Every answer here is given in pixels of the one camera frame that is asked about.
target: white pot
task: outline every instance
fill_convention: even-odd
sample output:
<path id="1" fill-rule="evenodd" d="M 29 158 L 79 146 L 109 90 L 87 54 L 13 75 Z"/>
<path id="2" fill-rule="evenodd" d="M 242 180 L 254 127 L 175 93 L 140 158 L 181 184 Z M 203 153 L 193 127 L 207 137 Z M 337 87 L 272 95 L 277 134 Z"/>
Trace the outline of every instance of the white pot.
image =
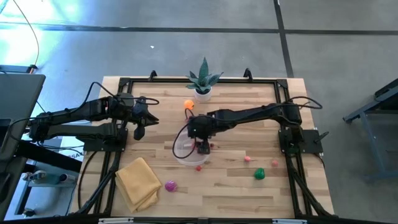
<path id="1" fill-rule="evenodd" d="M 199 102 L 206 102 L 206 101 L 208 101 L 208 100 L 210 100 L 210 97 L 211 97 L 211 90 L 212 90 L 213 88 L 212 87 L 210 87 L 210 91 L 208 92 L 208 93 L 206 93 L 206 94 L 199 94 L 198 92 L 197 92 L 197 90 L 195 89 L 193 92 L 195 93 L 195 99 L 197 99 Z"/>

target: green toy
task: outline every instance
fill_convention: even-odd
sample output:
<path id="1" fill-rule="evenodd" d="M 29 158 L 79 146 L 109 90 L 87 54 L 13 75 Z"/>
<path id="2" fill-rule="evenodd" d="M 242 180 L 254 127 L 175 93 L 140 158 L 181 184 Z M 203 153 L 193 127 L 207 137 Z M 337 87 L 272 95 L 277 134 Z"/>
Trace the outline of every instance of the green toy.
<path id="1" fill-rule="evenodd" d="M 254 177 L 255 177 L 257 180 L 262 180 L 263 178 L 265 178 L 265 177 L 266 177 L 266 174 L 265 174 L 265 172 L 264 172 L 264 169 L 263 169 L 263 168 L 258 168 L 258 169 L 254 172 Z"/>

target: potted plant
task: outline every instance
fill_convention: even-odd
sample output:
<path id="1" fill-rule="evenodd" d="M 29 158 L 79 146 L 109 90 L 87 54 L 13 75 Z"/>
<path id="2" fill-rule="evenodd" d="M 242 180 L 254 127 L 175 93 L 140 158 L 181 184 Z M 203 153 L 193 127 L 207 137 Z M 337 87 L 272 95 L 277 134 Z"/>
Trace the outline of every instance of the potted plant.
<path id="1" fill-rule="evenodd" d="M 203 59 L 203 63 L 199 69 L 199 77 L 197 77 L 193 72 L 189 71 L 187 78 L 191 80 L 192 84 L 187 85 L 188 89 L 194 90 L 195 98 L 199 102 L 208 101 L 211 97 L 212 86 L 218 82 L 218 79 L 223 74 L 209 74 L 209 68 L 207 65 L 206 58 Z"/>

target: wood grain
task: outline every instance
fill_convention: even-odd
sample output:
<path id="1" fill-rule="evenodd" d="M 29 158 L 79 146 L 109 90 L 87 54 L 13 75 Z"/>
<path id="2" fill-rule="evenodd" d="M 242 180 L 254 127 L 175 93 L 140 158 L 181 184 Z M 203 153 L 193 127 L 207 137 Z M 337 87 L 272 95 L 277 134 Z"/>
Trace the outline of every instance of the wood grain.
<path id="1" fill-rule="evenodd" d="M 116 93 L 120 77 L 104 77 L 103 85 Z M 291 97 L 307 95 L 304 80 L 288 79 Z M 100 97 L 106 96 L 101 90 Z M 115 191 L 112 215 L 135 217 L 246 217 L 272 218 L 293 217 L 292 199 L 286 163 L 279 152 L 275 121 L 256 121 L 237 126 L 217 134 L 211 141 L 216 144 L 209 159 L 198 172 L 194 167 L 181 165 L 172 155 L 172 143 L 180 128 L 185 124 L 183 102 L 194 100 L 192 90 L 183 83 L 135 83 L 134 96 L 157 98 L 160 105 L 149 106 L 149 111 L 160 119 L 160 124 L 146 128 L 146 135 L 140 140 L 132 138 L 135 126 L 129 124 L 131 133 L 120 167 L 143 157 L 164 184 L 174 180 L 178 190 L 169 193 L 162 187 L 158 193 L 159 202 L 142 212 L 131 214 L 118 189 Z M 196 103 L 193 112 L 205 114 L 218 109 L 243 110 L 275 102 L 274 89 L 267 84 L 225 84 L 213 87 L 209 102 Z M 295 100 L 306 103 L 306 100 Z M 304 129 L 312 129 L 313 121 L 308 108 L 301 109 Z M 252 161 L 245 163 L 244 156 Z M 92 194 L 98 185 L 104 154 L 97 153 L 90 162 L 81 186 L 82 202 Z M 273 168 L 271 161 L 278 160 Z M 333 213 L 325 171 L 319 158 L 303 155 L 307 183 L 314 196 L 326 210 Z M 266 178 L 255 180 L 254 171 L 262 167 Z M 102 210 L 108 196 L 108 187 L 103 194 Z M 304 212 L 302 193 L 298 197 Z M 75 194 L 72 212 L 77 210 Z"/>

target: succulent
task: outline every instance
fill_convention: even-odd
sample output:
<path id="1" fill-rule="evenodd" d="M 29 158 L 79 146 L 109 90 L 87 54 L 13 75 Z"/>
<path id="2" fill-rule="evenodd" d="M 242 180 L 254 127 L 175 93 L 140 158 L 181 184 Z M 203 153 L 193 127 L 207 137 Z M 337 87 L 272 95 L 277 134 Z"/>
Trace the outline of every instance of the succulent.
<path id="1" fill-rule="evenodd" d="M 192 84 L 187 85 L 188 89 L 196 89 L 199 94 L 206 94 L 211 90 L 211 87 L 218 82 L 218 79 L 223 74 L 209 74 L 209 67 L 207 65 L 206 58 L 203 59 L 203 63 L 199 69 L 199 77 L 193 72 L 189 71 L 189 75 L 186 77 L 191 80 Z"/>

